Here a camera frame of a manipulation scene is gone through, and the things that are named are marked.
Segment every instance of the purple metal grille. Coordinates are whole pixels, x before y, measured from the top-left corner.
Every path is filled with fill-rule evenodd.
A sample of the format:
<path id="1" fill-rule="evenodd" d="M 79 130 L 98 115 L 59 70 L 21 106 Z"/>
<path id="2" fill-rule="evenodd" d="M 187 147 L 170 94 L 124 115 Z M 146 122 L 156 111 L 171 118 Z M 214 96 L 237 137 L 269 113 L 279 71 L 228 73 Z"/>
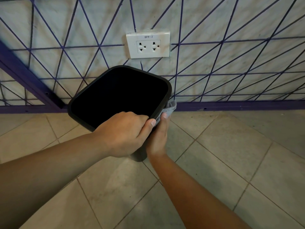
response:
<path id="1" fill-rule="evenodd" d="M 1 2 L 8 2 L 8 1 L 19 1 L 19 0 L 0 0 Z M 51 29 L 50 25 L 48 24 L 48 21 L 46 18 L 44 18 L 44 16 L 42 15 L 42 13 L 40 12 L 39 8 L 37 7 L 37 5 L 35 4 L 35 0 L 28 0 L 31 5 L 31 29 L 30 29 L 30 44 L 29 47 L 27 47 L 25 45 L 24 42 L 22 42 L 22 40 L 18 37 L 18 35 L 10 28 L 10 26 L 2 19 L 1 17 L 1 13 L 0 13 L 0 21 L 5 25 L 5 27 L 17 38 L 17 40 L 24 46 L 23 49 L 11 49 L 10 52 L 18 52 L 18 51 L 28 51 L 29 52 L 29 59 L 27 64 L 24 65 L 24 68 L 21 69 L 15 69 L 14 71 L 9 67 L 10 65 L 8 63 L 6 63 L 5 61 L 0 60 L 0 68 L 2 68 L 3 70 L 5 70 L 9 75 L 11 75 L 12 77 L 19 77 L 20 79 L 22 79 L 22 77 L 24 79 L 22 79 L 24 81 L 24 83 L 22 83 L 22 85 L 25 86 L 24 89 L 24 93 L 25 93 L 25 98 L 22 98 L 21 96 L 17 95 L 16 93 L 14 93 L 12 90 L 10 90 L 7 86 L 6 86 L 6 82 L 10 82 L 10 81 L 14 81 L 14 80 L 0 80 L 0 93 L 2 95 L 2 99 L 0 99 L 0 101 L 2 101 L 4 103 L 5 106 L 0 107 L 0 113 L 1 112 L 24 112 L 24 109 L 26 109 L 26 112 L 31 111 L 31 109 L 33 109 L 32 112 L 43 112 L 43 111 L 48 111 L 48 112 L 62 112 L 65 111 L 65 108 L 62 108 L 62 105 L 58 103 L 58 100 L 54 100 L 54 98 L 50 98 L 49 97 L 43 97 L 40 93 L 40 91 L 45 88 L 45 86 L 41 86 L 40 88 L 38 87 L 38 83 L 37 82 L 27 82 L 27 74 L 23 74 L 21 71 L 23 69 L 27 69 L 29 70 L 30 68 L 30 64 L 31 64 L 31 59 L 35 59 L 42 67 L 43 69 L 50 75 L 49 78 L 38 78 L 38 80 L 42 83 L 43 80 L 53 80 L 54 81 L 54 85 L 52 87 L 52 90 L 48 90 L 48 93 L 52 95 L 54 95 L 55 92 L 55 85 L 59 85 L 64 92 L 66 92 L 66 94 L 69 97 L 65 97 L 65 98 L 61 98 L 62 100 L 69 100 L 71 99 L 73 96 L 63 87 L 63 85 L 61 85 L 61 83 L 59 82 L 59 80 L 68 80 L 68 79 L 81 79 L 81 83 L 78 86 L 78 89 L 76 91 L 79 92 L 79 90 L 81 89 L 83 83 L 85 83 L 86 85 L 88 85 L 88 79 L 87 75 L 88 72 L 97 56 L 97 54 L 100 52 L 103 60 L 107 66 L 107 68 L 109 68 L 108 62 L 107 62 L 107 58 L 105 57 L 105 54 L 103 53 L 103 48 L 104 47 L 121 47 L 124 46 L 124 44 L 113 44 L 113 45 L 105 45 L 103 44 L 105 41 L 105 37 L 107 36 L 119 10 L 120 7 L 122 6 L 123 2 L 128 1 L 129 5 L 130 5 L 130 11 L 131 11 L 131 16 L 132 16 L 132 23 L 133 23 L 133 27 L 134 27 L 134 31 L 137 31 L 136 28 L 136 21 L 135 21 L 135 15 L 134 15 L 134 9 L 133 9 L 133 1 L 135 2 L 135 0 L 120 0 L 118 7 L 116 8 L 116 11 L 114 12 L 112 19 L 109 23 L 109 26 L 107 27 L 107 30 L 105 31 L 105 34 L 103 35 L 103 38 L 101 40 L 101 42 L 98 41 L 97 35 L 93 30 L 92 24 L 89 20 L 89 17 L 86 13 L 85 7 L 82 3 L 82 0 L 75 0 L 75 5 L 74 5 L 74 9 L 73 9 L 73 13 L 70 19 L 70 23 L 69 23 L 69 27 L 67 30 L 67 34 L 65 36 L 65 40 L 64 43 L 61 44 L 59 39 L 57 38 L 57 36 L 55 35 L 55 33 L 53 32 L 53 30 Z M 291 9 L 293 8 L 293 6 L 295 5 L 297 0 L 291 0 L 291 4 L 288 7 L 286 13 L 284 14 L 284 16 L 280 16 L 279 19 L 279 23 L 277 25 L 277 27 L 273 30 L 273 33 L 268 37 L 268 38 L 255 38 L 255 39 L 244 39 L 244 40 L 229 40 L 233 35 L 235 35 L 237 32 L 239 32 L 240 30 L 242 30 L 245 26 L 247 26 L 249 23 L 251 23 L 254 19 L 256 19 L 257 17 L 259 17 L 262 13 L 264 13 L 265 11 L 267 11 L 268 9 L 270 9 L 272 6 L 274 6 L 276 3 L 280 2 L 281 0 L 275 0 L 273 3 L 271 3 L 269 6 L 267 6 L 266 8 L 264 8 L 260 13 L 258 13 L 257 15 L 255 15 L 252 19 L 250 19 L 248 22 L 246 22 L 245 24 L 243 24 L 241 27 L 239 27 L 237 30 L 235 30 L 233 33 L 231 33 L 230 35 L 228 34 L 228 30 L 230 27 L 230 24 L 232 22 L 232 18 L 234 16 L 234 12 L 236 10 L 236 8 L 238 7 L 238 3 L 239 0 L 234 0 L 234 7 L 232 9 L 231 12 L 231 16 L 230 19 L 228 19 L 228 23 L 226 26 L 226 30 L 224 35 L 222 36 L 222 40 L 221 41 L 210 41 L 210 42 L 191 42 L 191 43 L 184 43 L 184 41 L 188 38 L 188 36 L 193 33 L 217 8 L 219 8 L 219 6 L 221 6 L 224 1 L 226 0 L 221 0 L 218 4 L 215 5 L 214 8 L 212 8 L 212 10 L 203 18 L 199 21 L 199 23 L 191 30 L 188 32 L 188 34 L 186 34 L 186 36 L 184 38 L 181 37 L 181 28 L 182 28 L 182 19 L 183 19 L 183 8 L 184 8 L 184 0 L 181 0 L 181 11 L 180 11 L 180 19 L 179 19 L 179 35 L 178 35 L 178 42 L 177 43 L 171 43 L 171 45 L 173 46 L 171 51 L 175 50 L 177 48 L 177 61 L 176 61 L 176 69 L 175 69 L 175 73 L 171 74 L 171 75 L 163 75 L 163 77 L 168 77 L 169 81 L 171 81 L 172 79 L 174 79 L 174 84 L 173 84 L 173 96 L 171 98 L 175 99 L 176 97 L 193 97 L 193 99 L 190 101 L 190 103 L 184 103 L 184 104 L 180 104 L 178 106 L 178 109 L 180 110 L 200 110 L 203 109 L 205 110 L 205 108 L 202 108 L 202 106 L 210 106 L 209 108 L 207 108 L 207 110 L 229 110 L 229 109 L 251 109 L 251 106 L 253 106 L 252 109 L 286 109 L 289 108 L 289 106 L 291 106 L 291 108 L 304 108 L 304 101 L 303 99 L 305 99 L 305 97 L 302 97 L 301 99 L 295 99 L 294 101 L 284 101 L 286 100 L 288 97 L 290 96 L 294 96 L 294 95 L 300 95 L 303 94 L 305 95 L 305 91 L 304 92 L 300 92 L 300 90 L 305 88 L 305 83 L 300 84 L 297 88 L 294 88 L 293 90 L 290 90 L 288 92 L 279 92 L 279 93 L 270 93 L 270 90 L 276 89 L 278 87 L 282 87 L 284 85 L 287 85 L 289 83 L 292 83 L 294 81 L 300 80 L 302 78 L 305 77 L 298 77 L 295 78 L 293 80 L 287 81 L 283 84 L 277 85 L 275 87 L 271 87 L 274 82 L 276 82 L 277 79 L 279 79 L 282 75 L 289 75 L 289 74 L 293 74 L 293 73 L 305 73 L 305 71 L 290 71 L 290 69 L 302 64 L 303 62 L 305 62 L 305 60 L 298 62 L 297 64 L 294 64 L 305 52 L 305 50 L 303 50 L 300 54 L 298 54 L 296 57 L 292 58 L 291 63 L 289 64 L 289 66 L 287 66 L 284 70 L 278 70 L 278 71 L 274 71 L 274 72 L 251 72 L 254 69 L 257 69 L 258 67 L 265 65 L 266 63 L 280 57 L 281 55 L 288 53 L 289 51 L 303 45 L 305 43 L 305 35 L 302 36 L 293 36 L 293 37 L 276 37 L 278 34 L 280 34 L 282 31 L 288 29 L 290 26 L 292 26 L 293 24 L 295 24 L 296 22 L 300 21 L 301 19 L 303 19 L 305 17 L 305 14 L 300 16 L 298 19 L 296 19 L 295 21 L 289 23 L 288 25 L 286 25 L 285 27 L 283 27 L 281 30 L 278 30 L 280 28 L 280 26 L 282 26 L 282 23 L 284 22 L 285 18 L 287 17 L 287 15 L 289 14 L 289 12 L 291 11 Z M 172 0 L 170 2 L 170 4 L 165 8 L 165 10 L 163 11 L 163 13 L 159 16 L 159 18 L 157 19 L 157 21 L 153 24 L 153 26 L 151 27 L 151 29 L 154 29 L 155 26 L 158 25 L 159 21 L 163 18 L 163 16 L 166 14 L 166 12 L 173 6 L 173 4 L 177 2 L 177 0 Z M 89 24 L 91 33 L 95 39 L 96 44 L 95 45 L 84 45 L 84 46 L 67 46 L 67 40 L 71 31 L 71 26 L 72 23 L 74 21 L 74 16 L 76 13 L 76 9 L 78 7 L 81 7 L 86 21 Z M 32 44 L 33 44 L 33 22 L 34 22 L 34 14 L 37 14 L 40 16 L 40 18 L 43 20 L 44 24 L 47 26 L 48 30 L 51 32 L 51 34 L 53 35 L 54 39 L 56 40 L 56 42 L 58 43 L 57 47 L 40 47 L 40 48 L 32 48 Z M 267 47 L 267 45 L 269 44 L 269 42 L 274 41 L 274 40 L 285 40 L 285 39 L 302 39 L 304 38 L 304 41 L 299 43 L 296 46 L 293 46 L 291 48 L 289 48 L 288 50 L 282 52 L 281 54 L 274 56 L 272 58 L 270 58 L 268 61 L 265 61 L 259 65 L 254 66 L 255 62 L 257 61 L 257 59 L 261 56 L 262 52 L 265 50 L 265 48 Z M 240 54 L 239 56 L 231 59 L 229 62 L 227 62 L 226 64 L 220 66 L 219 68 L 215 69 L 215 64 L 219 58 L 219 54 L 223 48 L 223 45 L 225 45 L 226 43 L 239 43 L 239 42 L 258 42 L 257 45 L 253 46 L 252 48 L 249 48 L 246 52 Z M 205 52 L 202 56 L 198 57 L 196 60 L 194 60 L 193 62 L 191 62 L 189 65 L 185 66 L 183 69 L 179 70 L 178 65 L 179 65 L 179 54 L 181 53 L 181 47 L 185 47 L 187 45 L 202 45 L 202 44 L 212 44 L 213 47 L 211 49 L 209 49 L 207 52 Z M 258 48 L 259 46 L 262 45 L 262 48 L 260 50 L 260 52 L 257 54 L 257 56 L 255 57 L 254 61 L 251 63 L 250 67 L 247 69 L 247 71 L 245 73 L 216 73 L 217 71 L 219 71 L 220 69 L 222 69 L 223 67 L 229 65 L 230 63 L 236 61 L 238 58 L 244 56 L 245 54 L 249 53 L 250 51 L 254 50 L 255 48 Z M 71 48 L 96 48 L 96 52 L 95 55 L 93 57 L 93 59 L 91 60 L 86 72 L 84 74 L 82 74 L 80 72 L 80 70 L 77 68 L 77 66 L 75 65 L 74 61 L 71 59 L 71 57 L 68 55 L 66 49 L 71 49 Z M 215 50 L 216 48 L 218 48 L 218 52 L 217 55 L 214 59 L 211 71 L 209 73 L 204 73 L 204 74 L 182 74 L 182 72 L 184 72 L 186 69 L 188 69 L 190 66 L 192 66 L 193 64 L 195 64 L 196 62 L 198 62 L 200 59 L 202 59 L 203 57 L 205 57 L 206 55 L 210 54 L 213 50 Z M 61 50 L 61 54 L 59 57 L 59 62 L 57 65 L 57 69 L 56 69 L 56 73 L 55 75 L 52 75 L 51 72 L 46 68 L 46 66 L 35 56 L 35 54 L 33 53 L 33 51 L 38 51 L 38 50 L 51 50 L 51 49 L 60 49 Z M 76 73 L 79 75 L 78 77 L 59 77 L 59 68 L 62 62 L 62 58 L 63 55 L 66 55 L 66 57 L 68 58 L 68 60 L 71 62 L 71 64 L 73 65 Z M 151 69 L 153 69 L 163 58 L 158 59 L 158 61 L 156 61 L 154 63 L 154 65 L 152 65 L 149 69 L 147 69 L 147 71 L 150 71 Z M 142 61 L 140 61 L 140 66 L 141 69 L 143 70 L 143 63 Z M 266 75 L 264 78 L 262 78 L 261 80 L 258 80 L 256 82 L 253 82 L 243 88 L 240 88 L 240 84 L 243 82 L 243 80 L 245 79 L 245 77 L 248 76 L 254 76 L 254 75 Z M 186 88 L 184 88 L 183 90 L 177 90 L 177 78 L 178 77 L 186 77 L 186 76 L 193 76 L 193 77 L 200 77 L 197 81 L 193 82 L 192 84 L 188 85 Z M 227 76 L 227 77 L 232 77 L 232 79 L 230 79 L 229 81 L 226 81 L 220 85 L 218 85 L 217 87 L 207 91 L 207 86 L 208 84 L 210 84 L 210 79 L 213 76 Z M 211 92 L 223 87 L 224 85 L 238 79 L 239 77 L 241 77 L 241 79 L 239 80 L 238 84 L 227 94 L 212 94 Z M 202 80 L 206 79 L 206 83 L 204 85 L 203 90 L 201 91 L 202 94 L 200 95 L 180 95 L 180 93 L 182 93 L 183 91 L 187 90 L 190 87 L 193 87 L 195 84 L 201 82 Z M 270 82 L 270 84 L 268 84 L 263 91 L 258 92 L 258 93 L 246 93 L 246 94 L 241 94 L 239 93 L 240 91 L 258 84 L 262 81 L 265 80 L 272 80 Z M 37 96 L 37 98 L 39 100 L 41 100 L 45 106 L 40 106 L 40 107 L 35 107 L 29 102 L 31 100 L 36 100 L 33 98 L 28 98 L 27 97 L 27 92 L 26 92 L 26 88 L 30 89 L 31 92 L 33 92 L 33 94 L 35 94 L 35 96 Z M 11 106 L 8 101 L 11 101 L 10 99 L 6 99 L 5 98 L 5 94 L 4 94 L 4 89 L 9 90 L 10 92 L 14 93 L 15 95 L 17 95 L 18 97 L 20 97 L 21 100 L 23 100 L 25 102 L 25 106 Z M 260 96 L 274 96 L 272 101 L 266 101 L 266 102 L 262 102 L 262 101 L 258 101 L 257 99 Z M 219 97 L 218 100 L 215 103 L 207 103 L 207 102 L 202 102 L 203 97 L 208 97 L 208 96 L 212 96 L 212 97 Z M 233 102 L 230 101 L 230 98 L 232 96 L 251 96 L 250 98 L 248 98 L 246 101 L 242 101 L 242 102 Z"/>

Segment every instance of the tiled floor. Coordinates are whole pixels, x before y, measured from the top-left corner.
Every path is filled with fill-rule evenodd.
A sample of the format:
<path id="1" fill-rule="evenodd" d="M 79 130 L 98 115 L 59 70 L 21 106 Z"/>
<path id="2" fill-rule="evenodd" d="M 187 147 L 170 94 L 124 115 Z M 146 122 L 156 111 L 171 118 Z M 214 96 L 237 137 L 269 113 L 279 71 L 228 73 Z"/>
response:
<path id="1" fill-rule="evenodd" d="M 67 114 L 0 115 L 0 161 L 86 133 Z M 305 111 L 174 112 L 168 135 L 169 156 L 251 227 L 305 228 Z M 21 228 L 184 225 L 148 160 L 106 158 Z"/>

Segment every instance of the left hand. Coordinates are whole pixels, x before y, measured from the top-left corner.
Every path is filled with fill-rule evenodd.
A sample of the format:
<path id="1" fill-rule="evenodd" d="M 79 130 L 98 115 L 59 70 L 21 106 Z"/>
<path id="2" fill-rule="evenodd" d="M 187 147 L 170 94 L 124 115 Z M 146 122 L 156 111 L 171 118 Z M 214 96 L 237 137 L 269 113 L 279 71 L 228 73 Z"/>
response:
<path id="1" fill-rule="evenodd" d="M 120 112 L 102 123 L 92 133 L 97 145 L 109 156 L 124 157 L 140 148 L 156 124 L 155 119 L 133 112 Z"/>

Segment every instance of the electrical outlet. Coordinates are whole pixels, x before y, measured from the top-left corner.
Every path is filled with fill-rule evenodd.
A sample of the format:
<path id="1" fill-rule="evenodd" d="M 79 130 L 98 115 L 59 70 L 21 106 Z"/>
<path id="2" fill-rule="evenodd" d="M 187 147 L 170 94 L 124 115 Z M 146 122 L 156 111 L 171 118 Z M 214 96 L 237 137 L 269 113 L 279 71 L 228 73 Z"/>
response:
<path id="1" fill-rule="evenodd" d="M 169 57 L 170 32 L 140 32 L 126 34 L 130 58 Z"/>

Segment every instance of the gray cloth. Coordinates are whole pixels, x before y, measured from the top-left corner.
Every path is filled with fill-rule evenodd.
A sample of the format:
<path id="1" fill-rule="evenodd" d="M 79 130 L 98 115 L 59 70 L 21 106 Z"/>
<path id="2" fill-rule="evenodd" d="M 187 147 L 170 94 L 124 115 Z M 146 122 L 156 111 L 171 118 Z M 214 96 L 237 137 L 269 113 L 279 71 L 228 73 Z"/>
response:
<path id="1" fill-rule="evenodd" d="M 169 116 L 173 113 L 173 111 L 175 111 L 176 108 L 177 108 L 177 102 L 176 102 L 175 100 L 172 100 L 172 101 L 168 102 L 168 103 L 166 104 L 165 108 L 162 109 L 160 115 L 157 117 L 157 119 L 156 119 L 156 121 L 157 121 L 157 122 L 156 122 L 156 125 L 159 123 L 161 114 L 162 114 L 163 112 L 166 112 L 167 116 L 169 117 Z"/>

